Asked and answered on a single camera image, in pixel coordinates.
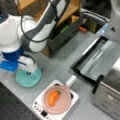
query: robotic arm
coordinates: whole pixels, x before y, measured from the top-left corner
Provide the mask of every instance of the robotic arm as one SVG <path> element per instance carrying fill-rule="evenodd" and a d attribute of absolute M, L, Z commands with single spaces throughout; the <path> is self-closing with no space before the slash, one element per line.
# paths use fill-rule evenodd
<path fill-rule="evenodd" d="M 112 41 L 120 43 L 120 0 L 110 0 L 112 11 L 108 29 L 105 36 Z"/>
<path fill-rule="evenodd" d="M 22 70 L 17 72 L 18 81 L 23 79 L 20 76 L 24 74 L 31 79 L 37 79 L 36 82 L 33 80 L 31 84 L 34 86 L 40 80 L 41 73 L 34 59 L 25 55 L 24 51 L 40 52 L 43 50 L 69 2 L 70 0 L 49 0 L 46 10 L 38 22 L 30 16 L 0 15 L 0 67 L 9 70 L 11 65 L 17 67 L 17 63 Z"/>

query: black cable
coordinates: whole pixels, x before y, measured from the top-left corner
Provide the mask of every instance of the black cable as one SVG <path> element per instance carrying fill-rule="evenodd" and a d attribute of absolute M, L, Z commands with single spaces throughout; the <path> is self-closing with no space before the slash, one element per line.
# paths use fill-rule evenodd
<path fill-rule="evenodd" d="M 54 13 L 55 13 L 55 15 L 56 15 L 56 20 L 57 20 L 57 19 L 59 18 L 58 15 L 57 15 L 57 10 L 56 10 L 55 6 L 53 5 L 52 1 L 49 0 L 49 2 L 50 2 L 51 6 L 52 6 L 52 8 L 53 8 L 53 11 L 54 11 Z M 22 15 L 22 16 L 21 16 L 20 26 L 21 26 L 21 30 L 22 30 L 22 32 L 23 32 L 23 35 L 27 38 L 27 40 L 30 40 L 30 41 L 35 42 L 35 43 L 39 43 L 39 42 L 46 41 L 46 40 L 48 39 L 48 37 L 44 38 L 43 40 L 36 40 L 36 41 L 34 41 L 33 39 L 31 39 L 31 38 L 24 32 L 24 30 L 23 30 L 23 26 L 22 26 L 23 17 L 24 17 L 24 16 Z"/>
<path fill-rule="evenodd" d="M 43 41 L 47 40 L 48 37 L 44 38 L 43 40 L 37 40 L 37 41 L 32 40 L 32 39 L 24 32 L 24 30 L 23 30 L 23 26 L 22 26 L 23 17 L 24 17 L 24 16 L 21 16 L 20 26 L 21 26 L 21 30 L 22 30 L 22 32 L 23 32 L 23 35 L 27 38 L 27 40 L 30 40 L 30 41 L 36 42 L 36 43 L 43 42 Z"/>

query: white robotic arm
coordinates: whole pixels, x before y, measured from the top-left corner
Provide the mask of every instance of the white robotic arm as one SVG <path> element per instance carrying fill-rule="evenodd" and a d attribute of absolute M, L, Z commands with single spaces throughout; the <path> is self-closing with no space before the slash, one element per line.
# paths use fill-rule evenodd
<path fill-rule="evenodd" d="M 43 50 L 69 2 L 70 0 L 49 0 L 46 10 L 38 22 L 30 16 L 0 15 L 1 62 L 3 60 L 17 62 L 19 68 L 26 73 L 34 74 L 38 70 L 37 64 L 33 58 L 25 55 L 23 50 L 29 52 Z"/>

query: shelf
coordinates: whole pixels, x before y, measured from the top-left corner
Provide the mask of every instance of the shelf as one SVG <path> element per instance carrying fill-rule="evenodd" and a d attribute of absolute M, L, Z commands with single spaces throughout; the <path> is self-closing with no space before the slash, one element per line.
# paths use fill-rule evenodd
<path fill-rule="evenodd" d="M 67 20 L 71 15 L 73 15 L 78 10 L 79 7 L 70 4 L 57 26 L 61 25 L 65 20 Z"/>
<path fill-rule="evenodd" d="M 28 8 L 29 6 L 31 6 L 32 4 L 34 4 L 37 1 L 39 1 L 39 0 L 19 0 L 20 11 L 25 10 L 26 8 Z"/>

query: orange object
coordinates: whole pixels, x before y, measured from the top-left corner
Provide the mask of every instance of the orange object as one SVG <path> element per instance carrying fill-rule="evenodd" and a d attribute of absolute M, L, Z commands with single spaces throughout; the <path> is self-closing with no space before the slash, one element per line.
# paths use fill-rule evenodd
<path fill-rule="evenodd" d="M 86 28 L 83 28 L 83 27 L 79 27 L 79 30 L 80 30 L 81 32 L 84 32 L 84 33 L 87 32 L 87 29 L 86 29 Z"/>
<path fill-rule="evenodd" d="M 50 106 L 53 106 L 60 95 L 60 91 L 52 91 L 48 96 L 48 103 Z"/>

